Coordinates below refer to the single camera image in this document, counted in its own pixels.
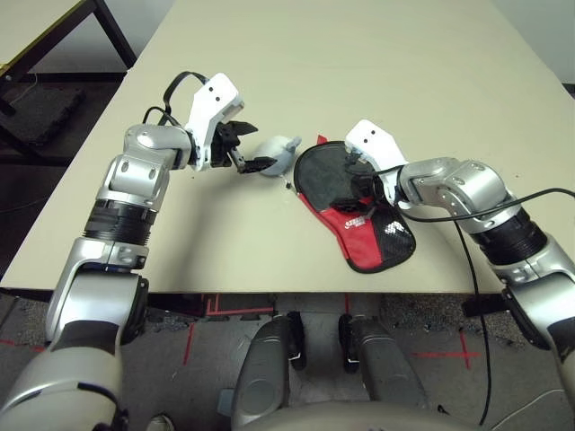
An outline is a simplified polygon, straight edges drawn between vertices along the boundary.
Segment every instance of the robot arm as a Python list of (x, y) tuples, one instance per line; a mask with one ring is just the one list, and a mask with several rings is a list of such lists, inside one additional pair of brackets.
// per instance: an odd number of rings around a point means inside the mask
[[(405, 162), (393, 137), (367, 120), (349, 132), (346, 147), (382, 172), (392, 205), (429, 205), (468, 216), (515, 199), (484, 163), (453, 158)], [(575, 409), (575, 264), (520, 205), (457, 222), (505, 285), (503, 298), (523, 334), (533, 345), (553, 351)]]
[(146, 264), (146, 241), (169, 172), (188, 164), (203, 171), (231, 162), (239, 172), (253, 172), (275, 162), (245, 161), (238, 153), (237, 136), (257, 129), (223, 122), (242, 107), (231, 81), (217, 74), (194, 96), (185, 128), (139, 124), (128, 129), (124, 151), (111, 162), (84, 235), (75, 240), (52, 295), (46, 319), (51, 343), (12, 388), (0, 412), (0, 429), (126, 428), (127, 414), (119, 408), (119, 346), (144, 324), (148, 285), (132, 270)]

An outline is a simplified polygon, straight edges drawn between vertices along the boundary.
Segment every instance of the small white object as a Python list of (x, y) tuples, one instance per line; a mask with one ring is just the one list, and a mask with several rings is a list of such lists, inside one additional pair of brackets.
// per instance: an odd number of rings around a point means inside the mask
[(258, 148), (256, 148), (253, 157), (271, 157), (277, 161), (260, 173), (267, 177), (276, 177), (287, 171), (294, 161), (296, 148), (301, 142), (302, 138), (299, 136), (273, 136), (267, 141), (262, 142)]

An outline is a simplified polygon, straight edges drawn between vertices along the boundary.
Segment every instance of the black cable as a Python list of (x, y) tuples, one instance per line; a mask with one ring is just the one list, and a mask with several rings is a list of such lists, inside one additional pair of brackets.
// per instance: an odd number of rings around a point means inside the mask
[(27, 207), (33, 207), (34, 205), (38, 205), (40, 202), (44, 202), (45, 200), (48, 200), (49, 196), (46, 196), (44, 198), (40, 198), (40, 199), (36, 199), (36, 200), (32, 200), (32, 202), (28, 202), (27, 204), (23, 204), (20, 205), (18, 207), (12, 207), (12, 208), (7, 208), (7, 209), (0, 209), (0, 214), (8, 214), (8, 213), (13, 213), (14, 211), (20, 211), (21, 209), (27, 208)]
[(163, 110), (159, 106), (151, 106), (147, 109), (146, 113), (144, 114), (144, 119), (142, 119), (142, 124), (147, 123), (147, 118), (149, 117), (150, 112), (152, 112), (153, 110), (158, 110), (158, 111), (162, 112), (162, 119), (164, 119), (164, 118), (168, 119), (168, 121), (170, 121), (170, 124), (172, 124), (172, 126), (180, 126), (180, 123), (178, 122), (177, 119), (172, 117), (168, 112), (166, 112), (165, 110)]
[[(465, 242), (464, 235), (461, 232), (461, 227), (459, 227), (459, 224), (457, 224), (456, 222), (454, 222), (454, 225), (456, 226), (457, 234), (459, 235), (459, 239), (461, 240), (461, 245), (464, 247), (465, 256), (467, 257), (467, 263), (469, 263), (469, 270), (471, 272), (471, 278), (473, 280), (473, 291), (475, 292), (475, 301), (479, 303), (480, 302), (479, 285), (477, 283), (477, 274), (475, 273), (475, 267), (473, 266), (471, 254), (469, 254), (469, 249), (467, 249), (467, 244)], [(483, 345), (485, 346), (485, 366), (487, 369), (487, 393), (485, 394), (485, 404), (483, 406), (482, 417), (479, 420), (479, 425), (481, 426), (485, 422), (485, 418), (487, 417), (487, 412), (489, 411), (489, 405), (491, 402), (491, 353), (489, 350), (489, 337), (487, 334), (487, 325), (485, 324), (485, 316), (483, 315), (481, 307), (479, 308), (479, 319), (482, 324)]]
[(514, 199), (514, 200), (511, 200), (509, 202), (506, 202), (505, 204), (497, 205), (496, 207), (493, 207), (491, 209), (486, 209), (484, 211), (479, 211), (477, 213), (472, 213), (472, 214), (468, 214), (468, 215), (452, 215), (450, 217), (427, 218), (427, 217), (416, 217), (413, 215), (409, 215), (405, 211), (401, 210), (399, 207), (398, 207), (398, 210), (402, 213), (402, 216), (404, 216), (405, 218), (409, 218), (410, 220), (413, 220), (414, 222), (420, 222), (420, 223), (454, 222), (456, 220), (467, 220), (469, 218), (486, 216), (486, 215), (494, 213), (496, 211), (500, 211), (502, 209), (509, 208), (509, 207), (514, 207), (515, 205), (522, 204), (523, 202), (527, 202), (528, 200), (539, 198), (543, 195), (548, 195), (551, 193), (564, 193), (566, 195), (569, 195), (569, 196), (575, 198), (575, 191), (562, 189), (559, 187), (554, 187), (551, 189), (540, 190), (540, 191), (537, 191), (536, 193), (532, 193), (531, 195), (527, 195), (524, 198)]
[(384, 175), (386, 173), (393, 172), (397, 169), (401, 169), (403, 166), (405, 166), (405, 165), (404, 164), (398, 164), (397, 166), (394, 166), (393, 168), (384, 169), (382, 171), (375, 171), (375, 172), (357, 172), (357, 171), (353, 171), (350, 168), (346, 167), (345, 172), (350, 173), (352, 175), (356, 175), (358, 177), (376, 177), (378, 175)]
[(180, 85), (180, 83), (184, 79), (186, 79), (188, 76), (197, 77), (202, 84), (205, 84), (208, 81), (206, 76), (199, 74), (197, 72), (186, 71), (186, 72), (181, 72), (181, 73), (177, 74), (176, 77), (173, 78), (172, 82), (170, 83), (170, 85), (168, 85), (168, 88), (166, 88), (165, 92), (164, 92), (163, 100), (164, 100), (164, 106), (165, 106), (165, 108), (164, 108), (165, 114), (164, 114), (164, 117), (162, 117), (160, 119), (160, 122), (158, 123), (160, 126), (163, 126), (166, 123), (166, 121), (169, 119), (167, 117), (167, 115), (172, 113), (172, 106), (170, 106), (170, 99), (172, 98), (173, 92), (178, 87), (178, 85)]

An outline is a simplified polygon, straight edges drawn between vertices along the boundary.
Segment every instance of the red tape mark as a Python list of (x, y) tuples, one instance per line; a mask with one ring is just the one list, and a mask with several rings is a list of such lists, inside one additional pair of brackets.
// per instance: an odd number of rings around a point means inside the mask
[(256, 313), (256, 312), (260, 312), (260, 313), (267, 313), (267, 312), (273, 312), (273, 307), (266, 307), (266, 308), (241, 308), (238, 310), (223, 310), (223, 311), (219, 311), (218, 310), (218, 306), (219, 306), (219, 301), (216, 297), (216, 306), (214, 307), (214, 310), (211, 309), (211, 305), (212, 305), (212, 301), (211, 298), (208, 298), (208, 306), (206, 307), (208, 310), (206, 311), (206, 315), (207, 316), (231, 316), (234, 314), (250, 314), (250, 313)]
[(5, 346), (10, 346), (10, 347), (27, 347), (30, 350), (32, 350), (34, 352), (38, 352), (38, 353), (46, 350), (42, 346), (31, 346), (29, 344), (16, 344), (16, 342), (11, 340), (11, 339), (0, 339), (0, 344), (4, 344)]
[(190, 351), (191, 351), (191, 341), (194, 338), (194, 327), (195, 327), (195, 323), (192, 323), (190, 325), (190, 330), (188, 331), (188, 342), (186, 343), (186, 352), (183, 355), (183, 365), (188, 364), (188, 358), (190, 357)]
[(345, 300), (345, 313), (349, 314), (349, 294), (343, 294)]
[(459, 330), (459, 340), (461, 341), (461, 348), (464, 351), (465, 368), (471, 370), (471, 361), (469, 360), (469, 356), (467, 355), (467, 343), (465, 343), (465, 334), (463, 330)]

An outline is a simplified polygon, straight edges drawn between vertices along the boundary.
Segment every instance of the beige tabletop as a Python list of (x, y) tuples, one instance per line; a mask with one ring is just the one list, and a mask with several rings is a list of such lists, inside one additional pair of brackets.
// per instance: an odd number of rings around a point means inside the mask
[[(32, 227), (1, 286), (52, 289), (84, 228), (126, 128), (183, 70), (226, 73), (237, 119), (273, 135), (342, 139), (367, 118), (408, 160), (479, 159), (518, 196), (573, 188), (575, 103), (488, 2), (477, 0), (179, 0), (168, 13)], [(174, 96), (187, 118), (194, 80)], [(573, 256), (571, 199), (526, 204)], [(443, 214), (421, 210), (416, 215)], [(453, 224), (412, 224), (417, 250), (374, 275), (351, 270), (335, 237), (283, 180), (234, 169), (174, 172), (141, 273), (165, 292), (472, 292)], [(472, 247), (481, 290), (501, 289)]]
[(0, 6), (0, 75), (2, 65), (10, 63), (78, 3), (78, 0), (3, 2)]

